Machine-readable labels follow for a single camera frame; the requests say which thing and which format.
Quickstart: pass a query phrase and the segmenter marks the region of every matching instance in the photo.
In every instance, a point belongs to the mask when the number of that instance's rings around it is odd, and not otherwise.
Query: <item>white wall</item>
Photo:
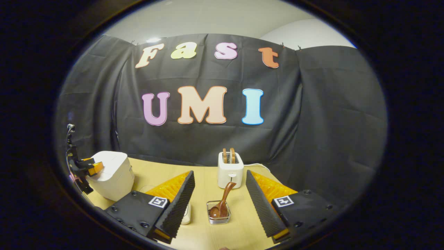
[[[317,46],[338,45],[355,46],[332,27],[318,19],[295,21],[281,26],[260,39],[276,44],[284,43],[285,47],[292,49],[310,48]]]
[[[148,4],[105,34],[134,44],[154,37],[221,33],[259,38],[290,22],[314,18],[280,0],[163,0]]]

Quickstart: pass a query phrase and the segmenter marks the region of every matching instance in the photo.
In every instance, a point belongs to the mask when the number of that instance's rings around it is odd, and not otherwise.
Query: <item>white cable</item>
[[[244,166],[252,166],[252,165],[261,165],[261,166],[263,166],[264,168],[266,168],[267,170],[268,170],[268,172],[270,172],[271,173],[271,171],[270,171],[270,169],[268,169],[267,167],[265,167],[264,165],[262,165],[262,164],[260,164],[260,163],[253,163],[253,164],[244,164]]]

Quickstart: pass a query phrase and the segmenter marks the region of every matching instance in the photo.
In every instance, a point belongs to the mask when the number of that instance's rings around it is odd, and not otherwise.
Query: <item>white toaster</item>
[[[238,153],[234,153],[236,156],[236,162],[230,163],[230,153],[227,152],[228,163],[223,162],[223,152],[219,153],[218,157],[218,186],[225,188],[228,182],[232,181],[236,183],[233,187],[239,188],[242,184],[242,175],[244,173],[244,163]]]

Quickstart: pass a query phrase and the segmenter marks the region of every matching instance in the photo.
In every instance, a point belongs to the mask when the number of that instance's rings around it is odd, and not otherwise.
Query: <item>pink letter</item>
[[[216,45],[216,52],[214,56],[217,59],[231,60],[238,56],[238,53],[234,50],[237,46],[234,43],[219,43]]]
[[[167,99],[170,97],[170,93],[168,92],[160,92],[157,94],[157,98],[159,98],[160,102],[160,115],[159,117],[154,117],[153,112],[151,110],[151,102],[154,99],[154,95],[144,94],[142,96],[143,100],[143,115],[145,116],[145,120],[154,126],[160,126],[164,124],[167,120]]]

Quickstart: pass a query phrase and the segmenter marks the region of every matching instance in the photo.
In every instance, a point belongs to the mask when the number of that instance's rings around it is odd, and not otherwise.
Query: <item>ceiling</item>
[[[280,0],[163,0],[126,16],[105,34],[134,44],[198,33],[259,38],[285,24],[314,18]]]

